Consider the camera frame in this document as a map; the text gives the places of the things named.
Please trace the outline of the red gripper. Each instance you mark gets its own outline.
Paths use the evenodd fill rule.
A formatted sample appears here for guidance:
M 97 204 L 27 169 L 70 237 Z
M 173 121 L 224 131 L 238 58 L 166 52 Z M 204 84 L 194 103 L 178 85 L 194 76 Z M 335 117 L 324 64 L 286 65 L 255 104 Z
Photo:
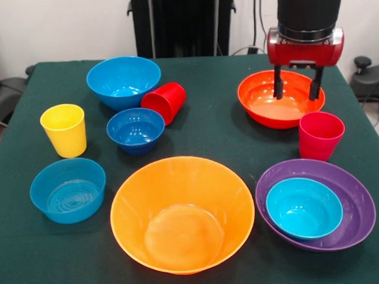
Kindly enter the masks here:
M 273 96 L 280 100 L 283 97 L 281 66 L 317 67 L 314 79 L 310 84 L 309 100 L 319 99 L 321 80 L 325 66 L 333 66 L 339 61 L 344 46 L 344 30 L 333 29 L 329 38 L 320 42 L 301 43 L 284 38 L 278 28 L 270 28 L 267 37 L 267 54 L 274 65 Z

